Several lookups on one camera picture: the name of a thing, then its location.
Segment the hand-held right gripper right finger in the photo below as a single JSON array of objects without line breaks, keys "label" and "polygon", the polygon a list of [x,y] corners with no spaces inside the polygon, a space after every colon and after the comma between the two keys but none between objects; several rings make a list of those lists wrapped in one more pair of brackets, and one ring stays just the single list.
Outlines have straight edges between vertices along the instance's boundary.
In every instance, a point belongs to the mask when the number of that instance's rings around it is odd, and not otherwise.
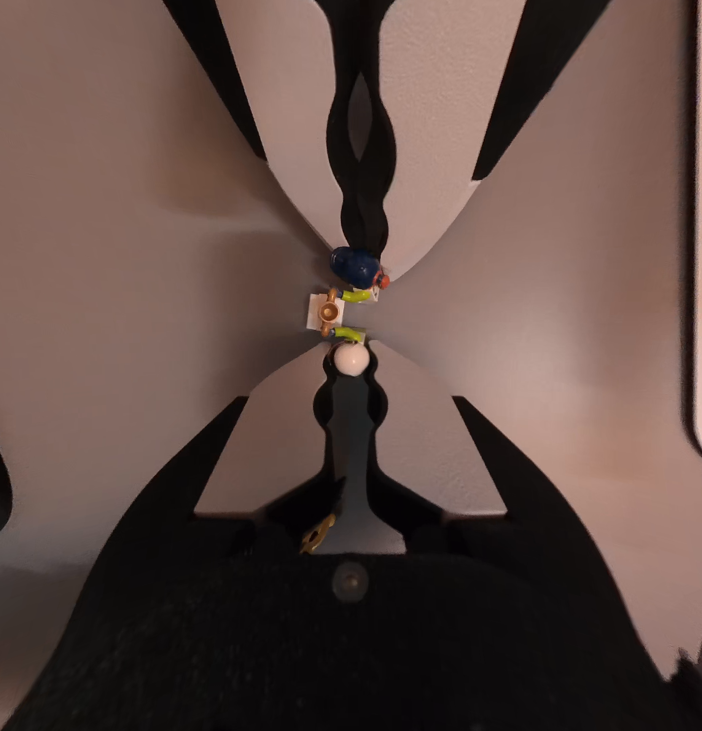
[{"label": "hand-held right gripper right finger", "polygon": [[506,505],[438,379],[380,341],[368,344],[369,506],[386,524],[498,518]]}]

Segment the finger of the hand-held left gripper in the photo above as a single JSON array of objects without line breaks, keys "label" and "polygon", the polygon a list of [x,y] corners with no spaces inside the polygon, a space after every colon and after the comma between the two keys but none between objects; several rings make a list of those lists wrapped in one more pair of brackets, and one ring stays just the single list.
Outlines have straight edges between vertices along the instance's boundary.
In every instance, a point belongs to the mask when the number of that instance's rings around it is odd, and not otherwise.
[{"label": "finger of the hand-held left gripper", "polygon": [[392,2],[379,33],[379,93],[395,140],[384,197],[384,271],[401,278],[478,187],[484,136],[524,1]]},{"label": "finger of the hand-held left gripper", "polygon": [[330,25],[313,1],[216,3],[274,178],[330,249],[346,245],[328,160],[336,94]]}]

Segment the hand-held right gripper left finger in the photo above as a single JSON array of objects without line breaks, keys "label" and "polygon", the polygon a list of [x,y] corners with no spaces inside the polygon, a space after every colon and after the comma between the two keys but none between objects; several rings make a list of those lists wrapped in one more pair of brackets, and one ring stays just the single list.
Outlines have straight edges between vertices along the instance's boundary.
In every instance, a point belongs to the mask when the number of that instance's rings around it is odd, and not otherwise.
[{"label": "hand-held right gripper left finger", "polygon": [[329,343],[314,346],[250,392],[196,516],[253,515],[320,475],[332,457],[330,351]]}]

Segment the green lego minifigure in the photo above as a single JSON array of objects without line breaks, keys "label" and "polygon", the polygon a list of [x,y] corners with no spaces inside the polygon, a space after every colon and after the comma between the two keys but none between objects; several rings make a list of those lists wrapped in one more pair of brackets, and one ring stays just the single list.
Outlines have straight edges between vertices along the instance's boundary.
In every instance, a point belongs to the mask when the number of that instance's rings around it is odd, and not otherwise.
[{"label": "green lego minifigure", "polygon": [[338,340],[332,349],[332,361],[337,372],[345,377],[359,377],[368,368],[371,355],[366,346],[366,331],[353,327],[336,326],[330,330]]}]

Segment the small tan lego piece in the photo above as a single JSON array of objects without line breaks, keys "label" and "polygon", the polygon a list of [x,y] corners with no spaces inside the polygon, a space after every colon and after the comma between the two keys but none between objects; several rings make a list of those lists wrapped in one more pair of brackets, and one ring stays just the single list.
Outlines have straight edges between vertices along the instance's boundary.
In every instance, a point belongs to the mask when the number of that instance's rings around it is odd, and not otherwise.
[{"label": "small tan lego piece", "polygon": [[332,336],[332,331],[343,324],[345,302],[343,292],[331,287],[328,292],[311,294],[306,317],[306,329],[320,333],[321,337]]}]

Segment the blue cap with orange hair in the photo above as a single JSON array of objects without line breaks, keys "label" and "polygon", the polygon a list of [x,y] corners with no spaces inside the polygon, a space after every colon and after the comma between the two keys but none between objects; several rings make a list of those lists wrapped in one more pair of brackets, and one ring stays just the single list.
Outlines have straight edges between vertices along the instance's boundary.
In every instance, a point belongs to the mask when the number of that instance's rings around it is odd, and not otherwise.
[{"label": "blue cap with orange hair", "polygon": [[390,285],[390,277],[380,261],[366,250],[337,247],[330,253],[330,269],[337,278],[356,289],[383,290]]}]

